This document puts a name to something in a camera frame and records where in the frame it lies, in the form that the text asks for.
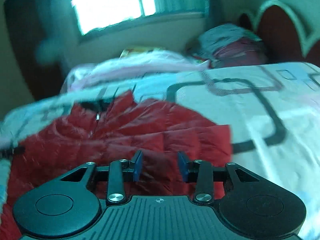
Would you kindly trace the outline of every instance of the bedding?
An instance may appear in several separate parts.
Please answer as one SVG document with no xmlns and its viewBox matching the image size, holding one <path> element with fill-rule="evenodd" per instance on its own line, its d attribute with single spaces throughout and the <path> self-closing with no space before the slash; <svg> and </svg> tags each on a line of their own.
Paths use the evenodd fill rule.
<svg viewBox="0 0 320 240">
<path fill-rule="evenodd" d="M 153 50 L 129 57 L 114 58 L 98 65 L 86 64 L 70 71 L 61 92 L 79 91 L 114 80 L 125 80 L 155 73 L 201 71 L 209 61 L 195 64 L 181 54 L 168 50 Z"/>
<path fill-rule="evenodd" d="M 125 184 L 128 195 L 189 195 L 195 185 L 179 176 L 178 151 L 217 167 L 230 162 L 232 153 L 228 125 L 216 125 L 172 102 L 149 98 L 137 104 L 130 90 L 98 114 L 75 104 L 69 115 L 20 144 L 25 152 L 12 161 L 5 209 L 29 190 L 83 163 L 106 166 L 131 159 L 138 150 L 143 152 L 142 173 L 139 182 Z M 99 183 L 96 196 L 105 199 L 105 189 L 106 183 Z M 215 197 L 222 198 L 222 183 L 215 183 L 214 189 Z M 18 239 L 12 237 L 19 229 L 9 216 L 3 219 L 7 225 L 0 227 L 2 240 Z"/>
<path fill-rule="evenodd" d="M 188 54 L 211 60 L 212 68 L 266 64 L 265 51 L 257 35 L 231 23 L 206 31 L 187 46 Z"/>
<path fill-rule="evenodd" d="M 307 207 L 299 236 L 319 239 L 320 112 L 309 102 L 320 92 L 320 71 L 312 64 L 230 67 L 113 82 L 13 110 L 1 134 L 12 134 L 17 143 L 69 114 L 74 102 L 113 98 L 128 89 L 137 102 L 167 100 L 229 124 L 233 161 L 299 196 Z M 8 162 L 3 167 L 0 177 L 8 178 Z"/>
</svg>

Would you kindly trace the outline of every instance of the white trim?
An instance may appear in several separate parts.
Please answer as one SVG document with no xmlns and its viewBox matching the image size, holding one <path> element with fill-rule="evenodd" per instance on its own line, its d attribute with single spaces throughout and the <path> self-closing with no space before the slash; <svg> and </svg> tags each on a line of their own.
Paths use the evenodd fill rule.
<svg viewBox="0 0 320 240">
<path fill-rule="evenodd" d="M 320 40 L 320 30 L 316 30 L 312 32 L 310 35 L 307 35 L 303 23 L 300 21 L 296 13 L 287 4 L 279 0 L 267 0 L 260 6 L 256 14 L 254 14 L 250 10 L 243 9 L 243 10 L 240 10 L 240 13 L 238 14 L 238 18 L 242 14 L 246 14 L 252 23 L 253 30 L 257 32 L 260 20 L 264 12 L 273 5 L 276 5 L 280 7 L 282 10 L 284 10 L 285 13 L 291 19 L 291 21 L 293 22 L 293 25 L 298 34 L 302 55 L 303 57 L 306 57 L 310 52 L 311 48 L 313 47 L 313 45 Z"/>
<path fill-rule="evenodd" d="M 146 17 L 139 17 L 134 20 L 126 20 L 114 25 L 109 25 L 104 28 L 97 28 L 89 31 L 85 35 L 82 36 L 84 40 L 91 39 L 92 37 L 98 37 L 100 35 L 105 35 L 106 33 L 113 33 L 119 32 L 126 29 L 135 28 L 141 25 L 149 25 L 149 24 L 156 24 L 161 22 L 172 22 L 172 21 L 179 21 L 185 19 L 201 19 L 205 18 L 204 12 L 172 12 L 167 14 L 153 14 Z"/>
</svg>

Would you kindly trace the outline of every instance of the metal screw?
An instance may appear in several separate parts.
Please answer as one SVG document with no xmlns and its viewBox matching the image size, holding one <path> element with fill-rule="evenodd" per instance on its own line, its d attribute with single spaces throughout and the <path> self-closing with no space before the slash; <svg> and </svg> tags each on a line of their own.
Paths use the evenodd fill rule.
<svg viewBox="0 0 320 240">
<path fill-rule="evenodd" d="M 119 194 L 119 193 L 114 193 L 114 194 L 110 194 L 108 196 L 108 199 L 112 202 L 119 202 L 121 200 L 124 199 L 124 196 L 122 194 Z"/>
<path fill-rule="evenodd" d="M 129 161 L 126 159 L 121 159 L 119 160 L 120 163 L 122 164 L 122 168 L 127 168 L 129 166 Z"/>
<path fill-rule="evenodd" d="M 212 197 L 209 194 L 201 193 L 196 196 L 196 199 L 201 202 L 208 202 L 212 199 Z"/>
</svg>

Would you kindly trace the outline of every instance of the window frame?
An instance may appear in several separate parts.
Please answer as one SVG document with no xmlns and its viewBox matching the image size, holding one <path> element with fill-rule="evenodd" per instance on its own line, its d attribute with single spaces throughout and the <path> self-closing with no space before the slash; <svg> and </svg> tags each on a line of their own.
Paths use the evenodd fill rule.
<svg viewBox="0 0 320 240">
<path fill-rule="evenodd" d="M 140 11 L 141 11 L 141 16 L 139 18 L 125 20 L 114 25 L 108 25 L 104 28 L 94 28 L 89 32 L 87 32 L 85 35 L 82 35 L 80 31 L 80 26 L 79 26 L 80 23 L 78 21 L 76 8 L 71 6 L 72 0 L 67 0 L 67 1 L 68 1 L 68 11 L 70 12 L 70 15 L 71 15 L 73 28 L 76 28 L 79 44 L 99 38 L 109 33 L 115 33 L 122 30 L 136 28 L 138 26 L 168 22 L 168 21 L 184 20 L 184 19 L 205 18 L 208 15 L 208 12 L 194 9 L 194 10 L 188 10 L 188 11 L 183 10 L 183 11 L 173 11 L 173 12 L 167 12 L 167 13 L 162 12 L 162 13 L 155 13 L 149 16 L 145 16 L 142 0 L 139 0 Z"/>
</svg>

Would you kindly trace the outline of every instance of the ribbed black surface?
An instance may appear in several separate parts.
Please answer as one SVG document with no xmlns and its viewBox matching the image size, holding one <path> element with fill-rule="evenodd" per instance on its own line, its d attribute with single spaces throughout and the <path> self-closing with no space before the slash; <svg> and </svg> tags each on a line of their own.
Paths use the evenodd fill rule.
<svg viewBox="0 0 320 240">
<path fill-rule="evenodd" d="M 103 217 L 88 230 L 67 239 L 245 240 L 247 238 L 226 228 L 210 207 L 194 205 L 186 196 L 133 196 L 127 204 L 109 207 Z M 291 236 L 289 239 L 299 240 L 297 236 Z M 21 240 L 32 240 L 32 238 L 24 236 Z"/>
</svg>

